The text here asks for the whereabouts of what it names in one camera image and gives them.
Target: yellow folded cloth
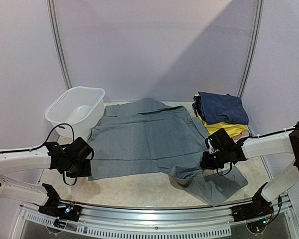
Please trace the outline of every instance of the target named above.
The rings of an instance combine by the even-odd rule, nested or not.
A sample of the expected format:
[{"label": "yellow folded cloth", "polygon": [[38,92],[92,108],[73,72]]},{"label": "yellow folded cloth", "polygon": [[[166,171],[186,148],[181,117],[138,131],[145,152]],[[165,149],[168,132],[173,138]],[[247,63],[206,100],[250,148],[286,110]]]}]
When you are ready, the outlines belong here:
[{"label": "yellow folded cloth", "polygon": [[200,120],[203,122],[205,128],[210,134],[213,134],[217,130],[224,128],[228,135],[232,138],[237,135],[240,135],[241,132],[247,131],[248,127],[247,125],[244,124],[229,124],[226,122],[220,122],[220,123],[215,123],[215,124],[207,124],[203,119],[200,117],[198,112],[196,112]]}]

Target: gray garment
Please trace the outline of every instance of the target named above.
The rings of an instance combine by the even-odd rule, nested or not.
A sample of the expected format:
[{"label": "gray garment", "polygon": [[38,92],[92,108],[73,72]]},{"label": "gray garment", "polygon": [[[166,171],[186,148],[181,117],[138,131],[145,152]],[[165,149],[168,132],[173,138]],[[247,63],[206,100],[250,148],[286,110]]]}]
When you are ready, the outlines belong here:
[{"label": "gray garment", "polygon": [[219,205],[248,182],[236,167],[226,176],[203,177],[200,162],[208,135],[182,106],[152,99],[107,106],[89,140],[95,151],[90,180],[163,172],[188,193]]}]

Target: robotic arm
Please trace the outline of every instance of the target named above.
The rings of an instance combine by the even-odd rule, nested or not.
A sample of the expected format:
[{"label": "robotic arm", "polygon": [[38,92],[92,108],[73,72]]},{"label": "robotic arm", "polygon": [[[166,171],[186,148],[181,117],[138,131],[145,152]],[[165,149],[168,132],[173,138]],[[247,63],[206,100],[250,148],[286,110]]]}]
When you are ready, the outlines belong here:
[{"label": "robotic arm", "polygon": [[81,207],[61,204],[51,185],[24,183],[2,175],[28,169],[56,169],[71,178],[87,177],[91,176],[90,160],[87,159],[90,154],[93,158],[93,149],[81,137],[66,145],[46,142],[32,149],[0,150],[0,198],[34,203],[41,213],[78,221]]},{"label": "robotic arm", "polygon": [[278,177],[257,191],[252,203],[232,208],[236,222],[254,218],[260,213],[262,216],[270,214],[274,211],[271,201],[299,181],[299,122],[294,127],[262,136],[244,137],[236,143],[224,129],[220,129],[206,139],[206,145],[209,152],[203,154],[201,167],[204,169],[218,170],[224,168],[225,163],[230,162],[232,166],[262,155],[290,153],[295,157]]}]

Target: white plastic basket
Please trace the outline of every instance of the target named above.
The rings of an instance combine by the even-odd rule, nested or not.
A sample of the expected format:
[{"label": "white plastic basket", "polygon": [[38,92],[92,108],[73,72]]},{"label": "white plastic basket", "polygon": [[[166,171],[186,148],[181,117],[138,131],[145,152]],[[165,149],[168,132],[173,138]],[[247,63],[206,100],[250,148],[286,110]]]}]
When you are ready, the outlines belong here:
[{"label": "white plastic basket", "polygon": [[[104,114],[101,88],[73,87],[61,95],[45,112],[45,118],[53,126],[69,123],[74,129],[75,137],[87,139],[91,128],[96,125]],[[59,135],[72,138],[70,127],[56,128]]]}]

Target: laundry basket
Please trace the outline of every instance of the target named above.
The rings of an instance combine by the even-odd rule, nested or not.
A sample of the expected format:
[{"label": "laundry basket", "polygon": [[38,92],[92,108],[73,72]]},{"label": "laundry basket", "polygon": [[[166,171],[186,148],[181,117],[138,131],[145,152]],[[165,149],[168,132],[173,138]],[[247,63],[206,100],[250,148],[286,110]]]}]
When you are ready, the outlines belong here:
[{"label": "laundry basket", "polygon": [[[85,140],[104,114],[103,97],[105,91],[101,88],[74,87],[61,95],[45,112],[45,118],[53,126],[69,123],[74,129],[75,137]],[[56,128],[59,135],[72,137],[70,127]]]}]

